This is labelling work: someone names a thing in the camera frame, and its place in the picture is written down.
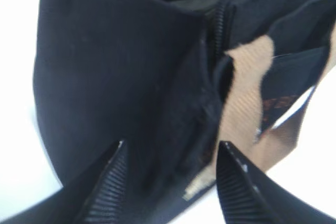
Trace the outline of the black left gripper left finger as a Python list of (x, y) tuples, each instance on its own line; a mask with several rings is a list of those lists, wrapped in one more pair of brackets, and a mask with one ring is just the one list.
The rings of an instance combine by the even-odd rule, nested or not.
[(20, 223), (146, 223), (147, 147), (123, 142), (83, 174), (19, 216)]

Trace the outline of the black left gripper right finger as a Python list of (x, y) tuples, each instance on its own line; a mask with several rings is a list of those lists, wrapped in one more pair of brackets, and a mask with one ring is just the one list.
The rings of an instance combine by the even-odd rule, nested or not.
[(221, 142), (217, 191), (226, 223), (312, 223), (312, 208), (284, 190), (231, 142)]

